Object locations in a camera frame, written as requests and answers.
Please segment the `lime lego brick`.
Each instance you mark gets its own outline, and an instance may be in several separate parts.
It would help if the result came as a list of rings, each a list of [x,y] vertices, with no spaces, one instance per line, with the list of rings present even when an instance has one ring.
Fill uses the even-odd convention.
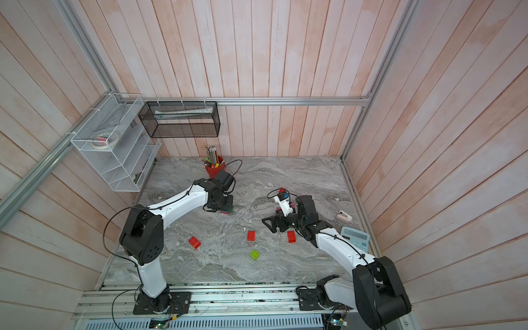
[[[260,253],[257,250],[253,250],[250,253],[250,256],[253,260],[257,260],[260,257]]]

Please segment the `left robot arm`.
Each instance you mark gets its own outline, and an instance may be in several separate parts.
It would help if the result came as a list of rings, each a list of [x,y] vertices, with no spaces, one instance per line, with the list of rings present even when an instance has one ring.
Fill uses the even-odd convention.
[[[119,243],[137,268],[142,284],[139,300],[148,310],[160,314],[171,305],[160,262],[164,231],[199,207],[213,213],[230,210],[235,186],[234,176],[220,170],[212,179],[195,180],[189,188],[163,202],[131,208]]]

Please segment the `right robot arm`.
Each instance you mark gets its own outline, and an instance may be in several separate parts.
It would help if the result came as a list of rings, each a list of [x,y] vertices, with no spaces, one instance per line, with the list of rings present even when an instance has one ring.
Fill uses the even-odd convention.
[[[312,196],[297,196],[279,188],[273,200],[279,209],[262,220],[271,232],[295,230],[351,276],[351,280],[346,280],[331,275],[319,280],[313,289],[298,287],[296,294],[302,310],[348,307],[356,310],[370,329],[381,329],[411,312],[411,302],[393,261],[360,250],[321,220]]]

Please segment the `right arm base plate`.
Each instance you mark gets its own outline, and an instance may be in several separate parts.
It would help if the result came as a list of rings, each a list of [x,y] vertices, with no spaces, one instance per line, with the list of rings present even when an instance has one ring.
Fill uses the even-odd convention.
[[[344,309],[346,305],[338,302],[332,302],[328,296],[319,287],[310,289],[300,286],[295,289],[298,297],[299,309],[301,311],[318,311],[318,310],[338,310]]]

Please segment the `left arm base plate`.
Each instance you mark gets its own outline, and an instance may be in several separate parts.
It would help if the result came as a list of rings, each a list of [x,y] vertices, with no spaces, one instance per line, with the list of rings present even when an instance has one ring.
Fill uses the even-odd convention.
[[[147,296],[143,291],[138,295],[133,315],[147,314],[187,314],[191,302],[192,293],[162,292],[157,298]]]

